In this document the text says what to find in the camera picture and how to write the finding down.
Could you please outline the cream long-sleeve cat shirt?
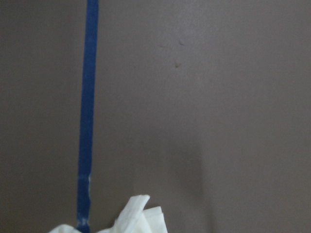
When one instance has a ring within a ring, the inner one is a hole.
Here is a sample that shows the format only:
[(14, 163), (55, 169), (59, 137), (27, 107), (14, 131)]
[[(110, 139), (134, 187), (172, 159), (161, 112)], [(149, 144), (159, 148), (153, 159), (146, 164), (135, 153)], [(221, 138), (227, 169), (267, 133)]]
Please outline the cream long-sleeve cat shirt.
[[(167, 226), (160, 206), (145, 209), (149, 195), (132, 196), (110, 228), (101, 233), (166, 233)], [(50, 230), (51, 233), (88, 233), (90, 232), (88, 214), (77, 217), (77, 226), (61, 224)]]

